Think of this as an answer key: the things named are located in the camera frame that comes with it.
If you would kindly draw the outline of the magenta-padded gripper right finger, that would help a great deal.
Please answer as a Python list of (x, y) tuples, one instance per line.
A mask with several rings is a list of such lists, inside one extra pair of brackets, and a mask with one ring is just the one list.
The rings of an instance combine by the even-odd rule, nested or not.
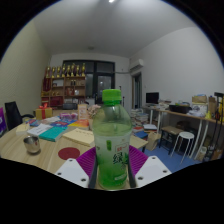
[(130, 187), (139, 188), (170, 175), (171, 171), (157, 156), (148, 157), (130, 146), (128, 173)]

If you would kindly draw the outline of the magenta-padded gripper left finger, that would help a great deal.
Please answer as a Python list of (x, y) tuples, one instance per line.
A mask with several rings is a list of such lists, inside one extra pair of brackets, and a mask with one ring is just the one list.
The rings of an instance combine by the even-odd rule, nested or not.
[(77, 159), (68, 158), (55, 175), (78, 186), (93, 189), (97, 179), (96, 149), (89, 149)]

